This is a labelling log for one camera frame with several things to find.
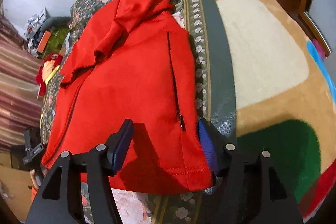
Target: orange box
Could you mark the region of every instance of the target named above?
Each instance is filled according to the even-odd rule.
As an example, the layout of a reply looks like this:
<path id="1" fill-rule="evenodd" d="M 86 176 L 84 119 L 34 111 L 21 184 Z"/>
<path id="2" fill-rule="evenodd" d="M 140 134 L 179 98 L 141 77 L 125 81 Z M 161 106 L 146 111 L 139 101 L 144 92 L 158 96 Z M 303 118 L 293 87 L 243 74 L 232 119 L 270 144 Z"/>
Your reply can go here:
<path id="1" fill-rule="evenodd" d="M 42 53 L 44 51 L 44 48 L 47 45 L 47 42 L 48 42 L 50 36 L 51 36 L 51 32 L 49 32 L 49 31 L 44 32 L 44 34 L 41 38 L 41 41 L 39 43 L 39 46 L 37 47 L 38 52 Z"/>

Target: zipper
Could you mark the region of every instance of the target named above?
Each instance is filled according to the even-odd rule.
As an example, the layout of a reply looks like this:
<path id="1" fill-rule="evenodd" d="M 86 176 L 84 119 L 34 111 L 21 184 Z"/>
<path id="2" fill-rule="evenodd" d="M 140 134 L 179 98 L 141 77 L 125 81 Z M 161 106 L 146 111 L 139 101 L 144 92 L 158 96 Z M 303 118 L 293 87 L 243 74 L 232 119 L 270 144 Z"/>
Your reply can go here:
<path id="1" fill-rule="evenodd" d="M 72 114 L 74 112 L 74 108 L 75 108 L 75 105 L 76 105 L 76 102 L 77 102 L 77 98 L 78 98 L 79 92 L 80 92 L 80 90 L 82 88 L 82 85 L 79 87 L 78 92 L 76 93 L 76 97 L 75 97 L 75 100 L 73 101 L 73 104 L 72 104 L 72 107 L 71 107 L 71 112 L 70 112 L 70 115 L 69 115 L 68 120 L 67 120 L 67 125 L 66 125 L 66 128 L 64 130 L 64 133 L 62 134 L 61 140 L 59 141 L 58 147 L 55 149 L 55 151 L 53 152 L 53 154 L 48 158 L 48 160 L 44 163 L 45 166 L 47 166 L 51 162 L 51 160 L 59 152 L 59 149 L 61 148 L 61 146 L 63 144 L 63 141 L 65 139 L 65 136 L 67 134 L 67 131 L 68 131 L 68 128 L 69 128 L 69 125 L 70 125 L 70 121 L 71 121 L 71 118 L 72 118 Z"/>
<path id="2" fill-rule="evenodd" d="M 173 78 L 176 115 L 177 115 L 177 118 L 179 120 L 181 130 L 185 131 L 185 124 L 184 124 L 184 121 L 183 121 L 183 116 L 180 113 L 180 108 L 179 108 L 179 97 L 177 95 L 176 78 L 175 78 L 175 73 L 174 73 L 174 68 L 173 68 L 173 62 L 171 60 L 171 47 L 170 47 L 169 33 L 167 33 L 167 41 L 168 41 L 168 50 L 169 50 L 170 69 L 171 69 L 172 78 Z"/>

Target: wooden baseboard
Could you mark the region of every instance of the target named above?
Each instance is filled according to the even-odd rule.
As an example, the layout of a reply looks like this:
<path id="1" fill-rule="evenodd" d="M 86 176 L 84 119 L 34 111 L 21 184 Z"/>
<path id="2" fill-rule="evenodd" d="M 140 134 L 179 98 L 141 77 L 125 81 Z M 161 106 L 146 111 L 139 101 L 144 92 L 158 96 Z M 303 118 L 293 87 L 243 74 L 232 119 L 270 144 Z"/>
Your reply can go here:
<path id="1" fill-rule="evenodd" d="M 315 22 L 312 20 L 312 18 L 309 16 L 308 12 L 302 12 L 299 13 L 300 18 L 304 21 L 304 23 L 307 25 L 309 30 L 313 33 L 313 35 L 316 37 L 317 41 L 325 51 L 325 55 L 328 57 L 329 54 L 331 54 L 331 48 L 326 41 L 325 37 L 315 24 Z"/>

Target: blue patch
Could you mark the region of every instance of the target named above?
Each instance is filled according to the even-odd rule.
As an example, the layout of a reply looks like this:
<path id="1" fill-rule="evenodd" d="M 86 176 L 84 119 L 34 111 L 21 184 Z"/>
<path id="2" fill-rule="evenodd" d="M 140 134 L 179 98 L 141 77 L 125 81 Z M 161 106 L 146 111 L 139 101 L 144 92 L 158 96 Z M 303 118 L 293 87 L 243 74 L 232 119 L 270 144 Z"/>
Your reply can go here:
<path id="1" fill-rule="evenodd" d="M 333 98 L 334 103 L 336 104 L 336 88 L 335 88 L 335 84 L 333 82 L 333 80 L 331 79 L 326 67 L 323 64 L 323 61 L 319 55 L 319 53 L 317 52 L 314 44 L 311 41 L 307 42 L 307 49 L 308 52 L 310 53 L 311 57 L 314 59 L 314 61 L 317 63 L 317 65 L 320 68 L 320 71 L 322 72 L 325 81 L 327 82 L 328 86 L 329 86 L 329 90 L 331 93 L 331 96 Z"/>

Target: floral fabric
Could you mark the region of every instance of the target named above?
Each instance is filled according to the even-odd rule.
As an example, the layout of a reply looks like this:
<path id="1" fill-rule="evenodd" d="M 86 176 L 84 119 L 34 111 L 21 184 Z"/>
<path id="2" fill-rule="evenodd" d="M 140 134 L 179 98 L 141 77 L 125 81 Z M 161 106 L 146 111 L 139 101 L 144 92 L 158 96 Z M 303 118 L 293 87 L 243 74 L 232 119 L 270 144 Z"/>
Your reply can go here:
<path id="1" fill-rule="evenodd" d="M 111 0 L 77 0 L 71 8 L 73 22 L 70 25 L 69 47 L 70 50 L 64 56 L 63 62 L 66 62 L 68 55 L 71 53 L 71 48 L 79 39 L 87 22 L 92 15 L 106 5 Z M 195 59 L 195 79 L 196 79 L 196 98 L 195 107 L 199 117 L 209 119 L 209 104 L 207 100 L 208 93 L 208 71 L 209 58 L 206 24 L 204 20 L 203 8 L 201 0 L 171 0 L 175 5 L 173 17 L 178 24 L 189 31 L 190 46 Z M 43 119 L 41 125 L 41 139 L 43 143 L 47 143 L 53 119 L 55 116 L 55 102 L 59 89 L 59 84 L 63 78 L 59 71 L 49 81 L 47 85 L 46 96 L 43 102 Z M 197 219 L 198 210 L 201 204 L 202 193 L 187 193 L 181 195 L 153 195 L 139 194 L 133 192 L 113 190 L 116 199 L 116 204 L 120 215 L 125 215 L 124 224 L 127 223 L 194 223 Z M 82 200 L 85 212 L 85 217 L 88 223 L 93 223 L 90 201 L 88 196 L 87 184 L 82 183 Z M 128 207 L 134 208 L 130 216 Z"/>

